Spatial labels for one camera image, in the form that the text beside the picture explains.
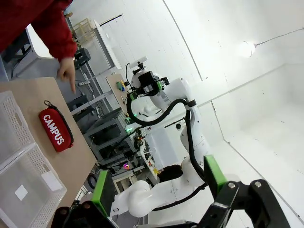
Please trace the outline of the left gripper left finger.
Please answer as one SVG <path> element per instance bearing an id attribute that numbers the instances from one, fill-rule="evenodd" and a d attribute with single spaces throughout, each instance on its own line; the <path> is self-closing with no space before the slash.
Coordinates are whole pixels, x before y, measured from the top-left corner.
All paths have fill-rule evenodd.
<path id="1" fill-rule="evenodd" d="M 115 186 L 109 171 L 101 171 L 91 199 L 56 210 L 52 228 L 117 228 L 110 218 Z"/>

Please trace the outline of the person's left hand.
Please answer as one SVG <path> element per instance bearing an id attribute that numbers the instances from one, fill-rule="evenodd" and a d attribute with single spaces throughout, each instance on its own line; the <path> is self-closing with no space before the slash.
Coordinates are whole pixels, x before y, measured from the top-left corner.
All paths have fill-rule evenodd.
<path id="1" fill-rule="evenodd" d="M 62 81 L 68 81 L 70 83 L 71 91 L 76 93 L 75 86 L 75 65 L 72 57 L 66 57 L 59 63 L 59 69 L 57 71 L 57 78 Z"/>

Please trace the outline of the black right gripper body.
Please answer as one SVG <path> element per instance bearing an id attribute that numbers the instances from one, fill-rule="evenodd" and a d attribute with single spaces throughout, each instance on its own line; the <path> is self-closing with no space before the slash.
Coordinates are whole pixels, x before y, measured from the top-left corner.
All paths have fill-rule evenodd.
<path id="1" fill-rule="evenodd" d="M 138 77 L 140 86 L 136 92 L 138 95 L 157 95 L 159 93 L 159 79 L 152 71 L 144 73 Z"/>

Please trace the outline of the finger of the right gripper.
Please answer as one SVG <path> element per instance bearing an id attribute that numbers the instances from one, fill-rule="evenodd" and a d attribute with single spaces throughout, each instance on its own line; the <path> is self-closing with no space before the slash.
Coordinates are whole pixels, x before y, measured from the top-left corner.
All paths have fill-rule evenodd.
<path id="1" fill-rule="evenodd" d="M 143 94 L 143 91 L 141 89 L 133 90 L 130 93 L 128 93 L 127 98 L 130 100 L 136 100 L 137 98 L 141 97 Z"/>
<path id="2" fill-rule="evenodd" d="M 164 90 L 164 87 L 168 86 L 169 84 L 170 82 L 167 77 L 157 78 L 156 80 L 156 85 L 159 90 Z"/>

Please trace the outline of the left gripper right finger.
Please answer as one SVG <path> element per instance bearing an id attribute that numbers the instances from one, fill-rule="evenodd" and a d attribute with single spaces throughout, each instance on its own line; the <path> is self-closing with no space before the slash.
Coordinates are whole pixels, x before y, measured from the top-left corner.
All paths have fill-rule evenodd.
<path id="1" fill-rule="evenodd" d="M 224 228 L 235 210 L 244 211 L 255 228 L 289 228 L 289 222 L 268 182 L 253 180 L 249 185 L 227 180 L 214 156 L 204 157 L 204 177 L 214 202 L 198 228 Z"/>

